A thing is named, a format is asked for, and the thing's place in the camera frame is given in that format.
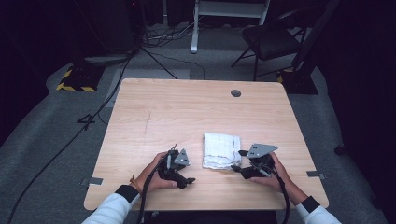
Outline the person's dark lap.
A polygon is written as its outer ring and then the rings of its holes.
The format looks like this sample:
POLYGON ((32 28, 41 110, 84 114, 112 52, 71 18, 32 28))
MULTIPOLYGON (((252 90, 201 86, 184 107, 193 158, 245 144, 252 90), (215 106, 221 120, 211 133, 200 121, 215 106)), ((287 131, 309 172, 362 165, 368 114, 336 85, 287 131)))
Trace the person's dark lap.
POLYGON ((144 224, 277 224, 275 211, 147 212, 144 224))

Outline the black stand base striped tape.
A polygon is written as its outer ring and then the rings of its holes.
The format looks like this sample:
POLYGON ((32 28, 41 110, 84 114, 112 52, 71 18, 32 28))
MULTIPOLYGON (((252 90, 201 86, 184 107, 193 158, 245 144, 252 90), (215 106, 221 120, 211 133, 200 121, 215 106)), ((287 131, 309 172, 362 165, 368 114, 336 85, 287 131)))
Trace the black stand base striped tape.
POLYGON ((86 67, 78 67, 70 65, 64 73, 56 90, 97 91, 104 71, 105 68, 103 66, 87 65, 86 67))

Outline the white towel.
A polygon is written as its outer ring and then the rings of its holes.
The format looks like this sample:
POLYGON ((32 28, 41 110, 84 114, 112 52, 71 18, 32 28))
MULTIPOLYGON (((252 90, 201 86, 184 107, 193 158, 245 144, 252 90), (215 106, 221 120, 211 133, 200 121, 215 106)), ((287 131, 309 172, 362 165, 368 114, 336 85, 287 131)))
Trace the white towel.
POLYGON ((242 162, 239 150, 240 137, 223 133, 205 133, 203 167, 214 170, 231 170, 242 162))

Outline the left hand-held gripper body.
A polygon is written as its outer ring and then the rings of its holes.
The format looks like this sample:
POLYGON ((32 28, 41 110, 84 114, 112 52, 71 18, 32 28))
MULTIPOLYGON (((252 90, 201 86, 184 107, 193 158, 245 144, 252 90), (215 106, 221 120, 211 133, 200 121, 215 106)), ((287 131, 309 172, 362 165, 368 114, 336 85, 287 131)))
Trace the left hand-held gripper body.
POLYGON ((185 178, 178 171, 190 165, 190 161, 185 149, 178 151, 171 149, 163 157, 158 167, 158 173, 161 179, 172 180, 178 184, 190 184, 191 180, 185 178))

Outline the black slanted stand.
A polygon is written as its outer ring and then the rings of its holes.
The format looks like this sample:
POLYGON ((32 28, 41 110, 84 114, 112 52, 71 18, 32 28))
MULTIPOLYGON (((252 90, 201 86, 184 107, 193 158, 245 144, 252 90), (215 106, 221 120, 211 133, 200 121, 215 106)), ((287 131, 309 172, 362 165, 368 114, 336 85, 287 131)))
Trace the black slanted stand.
POLYGON ((320 56, 318 41, 339 3, 340 0, 329 0, 326 5, 319 7, 318 17, 315 19, 300 53, 293 60, 293 69, 290 72, 282 70, 278 73, 278 82, 283 85, 287 94, 318 94, 311 77, 320 56))

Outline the grey tape strip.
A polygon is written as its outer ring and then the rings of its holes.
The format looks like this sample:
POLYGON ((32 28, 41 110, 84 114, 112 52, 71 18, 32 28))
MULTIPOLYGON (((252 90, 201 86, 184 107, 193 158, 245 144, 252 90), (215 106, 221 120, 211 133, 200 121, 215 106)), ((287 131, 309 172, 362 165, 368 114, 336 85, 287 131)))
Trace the grey tape strip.
POLYGON ((308 177, 318 177, 321 180, 327 179, 327 176, 319 171, 306 171, 308 177))
POLYGON ((102 178, 98 178, 98 177, 84 177, 80 184, 82 186, 91 186, 91 185, 96 185, 96 186, 100 186, 103 183, 103 179, 102 178))

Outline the white metal desk frame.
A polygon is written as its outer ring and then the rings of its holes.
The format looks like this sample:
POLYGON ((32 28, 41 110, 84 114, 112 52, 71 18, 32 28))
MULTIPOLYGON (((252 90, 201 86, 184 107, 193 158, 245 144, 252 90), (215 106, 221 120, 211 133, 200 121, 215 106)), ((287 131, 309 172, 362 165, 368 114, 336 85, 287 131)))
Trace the white metal desk frame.
POLYGON ((191 37, 192 54, 198 51, 199 19, 201 16, 219 16, 236 18, 258 19, 263 24, 270 6, 271 0, 260 0, 259 3, 247 3, 243 0, 194 0, 193 31, 191 37))

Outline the person's left hand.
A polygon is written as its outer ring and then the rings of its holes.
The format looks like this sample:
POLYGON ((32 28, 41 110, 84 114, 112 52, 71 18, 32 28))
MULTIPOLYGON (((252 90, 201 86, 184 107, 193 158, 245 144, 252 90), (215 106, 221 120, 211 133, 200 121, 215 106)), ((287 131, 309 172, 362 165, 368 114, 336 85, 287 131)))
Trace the person's left hand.
MULTIPOLYGON (((156 165, 160 162, 160 160, 166 155, 166 152, 158 153, 153 161, 149 163, 146 168, 140 173, 140 175, 134 180, 132 185, 135 189, 137 189, 140 193, 144 191, 144 185, 146 180, 148 179, 151 172, 154 170, 156 165)), ((157 172, 153 173, 153 176, 148 184, 147 193, 150 193, 156 189, 174 189, 177 187, 177 182, 172 180, 164 180, 161 179, 157 172)))

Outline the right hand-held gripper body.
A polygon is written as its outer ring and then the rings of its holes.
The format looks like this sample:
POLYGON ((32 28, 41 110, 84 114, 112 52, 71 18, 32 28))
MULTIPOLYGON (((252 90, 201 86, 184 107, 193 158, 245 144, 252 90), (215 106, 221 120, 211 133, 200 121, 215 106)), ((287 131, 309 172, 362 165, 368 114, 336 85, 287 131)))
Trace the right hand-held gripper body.
POLYGON ((270 177, 275 167, 274 160, 270 155, 271 152, 278 149, 278 146, 253 144, 247 157, 250 159, 250 164, 262 175, 270 177))

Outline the black equipment case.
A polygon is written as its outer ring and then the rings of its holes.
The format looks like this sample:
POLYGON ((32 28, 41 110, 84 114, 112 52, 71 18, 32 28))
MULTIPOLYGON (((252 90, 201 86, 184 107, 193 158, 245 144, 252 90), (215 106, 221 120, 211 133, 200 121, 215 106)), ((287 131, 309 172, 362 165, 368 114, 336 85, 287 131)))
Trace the black equipment case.
POLYGON ((137 50, 142 33, 141 13, 135 0, 72 0, 93 37, 112 54, 137 50))

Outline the black folding chair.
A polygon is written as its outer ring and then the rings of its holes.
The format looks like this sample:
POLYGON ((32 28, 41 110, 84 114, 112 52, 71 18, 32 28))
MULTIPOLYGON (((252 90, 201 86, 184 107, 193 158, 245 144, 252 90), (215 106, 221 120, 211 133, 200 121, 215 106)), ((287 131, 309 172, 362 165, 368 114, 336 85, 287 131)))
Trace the black folding chair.
POLYGON ((242 37, 247 48, 232 63, 234 67, 240 60, 248 58, 248 52, 255 58, 253 80, 269 73, 258 73, 258 61, 270 61, 301 50, 307 30, 308 8, 294 9, 277 18, 255 27, 243 30, 242 37))

